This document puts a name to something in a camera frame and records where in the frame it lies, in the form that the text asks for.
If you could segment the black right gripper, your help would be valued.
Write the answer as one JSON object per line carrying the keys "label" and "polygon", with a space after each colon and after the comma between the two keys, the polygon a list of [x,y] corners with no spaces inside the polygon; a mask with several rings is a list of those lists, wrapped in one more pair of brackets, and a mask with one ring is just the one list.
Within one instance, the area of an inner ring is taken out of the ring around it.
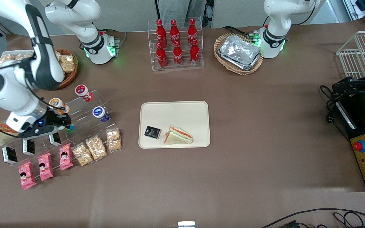
{"label": "black right gripper", "polygon": [[57,132],[70,132],[72,130],[72,121],[68,113],[57,113],[55,111],[47,111],[40,119],[32,125],[32,128],[39,128],[44,126],[56,126]]}

